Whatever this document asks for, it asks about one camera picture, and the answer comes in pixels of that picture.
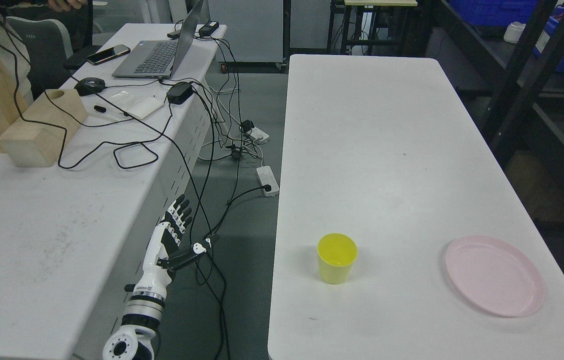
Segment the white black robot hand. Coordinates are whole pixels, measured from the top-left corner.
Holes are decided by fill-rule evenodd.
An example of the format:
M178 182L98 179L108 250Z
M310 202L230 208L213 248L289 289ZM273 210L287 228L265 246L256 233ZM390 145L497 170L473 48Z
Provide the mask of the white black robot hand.
M172 282L175 272L195 259L209 253L219 237L208 235L203 240L182 244L184 235L192 223L190 201L181 194L165 210L156 224L148 243L143 275L135 284L134 296L149 296L164 300L167 286Z

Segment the white robot forearm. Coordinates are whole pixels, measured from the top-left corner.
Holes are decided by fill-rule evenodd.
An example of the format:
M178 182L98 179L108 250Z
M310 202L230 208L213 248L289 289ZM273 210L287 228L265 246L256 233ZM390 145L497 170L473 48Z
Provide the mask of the white robot forearm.
M163 296L149 291L134 292L126 304L121 326L104 344L103 359L154 359L151 341L157 335L164 307Z

